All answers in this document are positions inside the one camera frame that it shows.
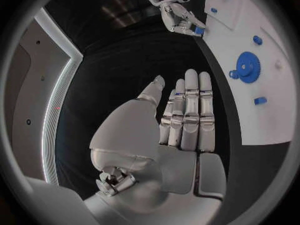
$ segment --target blue component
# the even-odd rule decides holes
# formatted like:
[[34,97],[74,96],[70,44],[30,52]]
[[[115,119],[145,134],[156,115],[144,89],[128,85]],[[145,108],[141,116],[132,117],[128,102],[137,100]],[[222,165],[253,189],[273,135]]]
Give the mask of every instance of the blue component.
[[268,100],[264,96],[261,96],[261,97],[258,97],[258,98],[254,99],[254,104],[255,105],[265,104],[267,101]]
[[259,36],[256,36],[256,35],[253,37],[253,42],[255,42],[258,45],[263,44],[263,40]]
[[195,34],[204,34],[204,30],[205,30],[204,28],[200,28],[196,26]]
[[250,84],[255,82],[261,74],[261,63],[259,58],[252,52],[243,52],[236,63],[236,71],[240,80]]
[[231,70],[229,72],[229,77],[231,77],[232,79],[239,79],[240,78],[237,70]]

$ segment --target white pegboard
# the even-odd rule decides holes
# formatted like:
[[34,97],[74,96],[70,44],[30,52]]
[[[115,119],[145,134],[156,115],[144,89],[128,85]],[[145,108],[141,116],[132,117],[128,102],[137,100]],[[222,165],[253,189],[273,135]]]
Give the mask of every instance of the white pegboard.
[[[242,144],[268,145],[291,141],[296,122],[297,94],[280,36],[268,21],[268,15],[263,14],[251,0],[232,0],[232,6],[239,4],[236,10],[229,3],[218,9],[219,4],[220,0],[206,0],[207,20],[203,39],[218,60],[234,96]],[[212,15],[211,7],[218,10],[216,14]],[[225,9],[234,14],[230,17],[231,23],[229,18],[223,17]],[[262,38],[262,45],[253,42],[255,35]],[[260,60],[260,77],[254,83],[229,77],[243,52],[252,52]],[[266,97],[267,103],[255,105],[254,99],[258,97]]]

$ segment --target blue gear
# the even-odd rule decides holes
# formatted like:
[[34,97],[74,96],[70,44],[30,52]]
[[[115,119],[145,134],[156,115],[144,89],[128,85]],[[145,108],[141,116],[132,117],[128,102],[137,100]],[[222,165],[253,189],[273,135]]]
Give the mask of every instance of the blue gear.
[[259,58],[252,52],[243,52],[236,63],[236,71],[240,80],[250,84],[255,82],[261,74],[261,63]]

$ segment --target led light strip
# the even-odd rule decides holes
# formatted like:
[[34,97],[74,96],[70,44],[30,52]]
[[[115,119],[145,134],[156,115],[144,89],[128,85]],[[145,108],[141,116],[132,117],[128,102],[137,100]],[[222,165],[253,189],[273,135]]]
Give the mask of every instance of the led light strip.
[[45,112],[41,136],[41,157],[44,178],[47,183],[58,185],[55,164],[55,140],[61,110],[57,108],[61,108],[63,105],[69,85],[83,60],[83,55],[43,8],[34,18],[51,39],[70,57],[51,93]]

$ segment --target white robotic hand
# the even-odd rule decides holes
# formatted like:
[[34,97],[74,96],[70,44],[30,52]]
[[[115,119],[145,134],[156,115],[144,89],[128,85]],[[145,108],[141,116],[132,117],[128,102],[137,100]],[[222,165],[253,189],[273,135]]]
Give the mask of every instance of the white robotic hand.
[[149,0],[159,7],[162,21],[170,32],[201,37],[205,24],[199,21],[191,11],[187,11],[180,3],[190,0]]
[[189,69],[185,73],[185,80],[177,81],[159,128],[159,143],[162,145],[184,151],[214,151],[213,92],[211,77],[207,72],[201,72],[198,76],[195,70]]

